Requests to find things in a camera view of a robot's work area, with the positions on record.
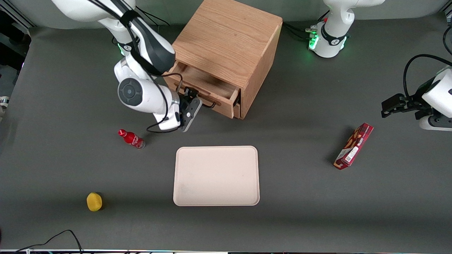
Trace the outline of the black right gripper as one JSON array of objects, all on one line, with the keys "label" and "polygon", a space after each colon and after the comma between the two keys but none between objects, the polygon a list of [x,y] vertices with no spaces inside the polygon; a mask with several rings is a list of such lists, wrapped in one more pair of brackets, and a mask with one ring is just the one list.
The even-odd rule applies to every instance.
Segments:
[{"label": "black right gripper", "polygon": [[191,101],[198,98],[198,90],[192,90],[190,87],[185,87],[184,94],[179,94],[179,109],[182,122],[188,122],[193,116]]}]

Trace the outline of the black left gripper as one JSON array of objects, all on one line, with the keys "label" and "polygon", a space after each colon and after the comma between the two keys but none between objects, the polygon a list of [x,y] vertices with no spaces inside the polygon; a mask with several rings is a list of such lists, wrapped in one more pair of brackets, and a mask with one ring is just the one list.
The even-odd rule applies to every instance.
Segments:
[{"label": "black left gripper", "polygon": [[414,112],[416,120],[430,117],[430,106],[420,96],[405,96],[397,93],[381,103],[381,117],[386,118],[392,114]]}]

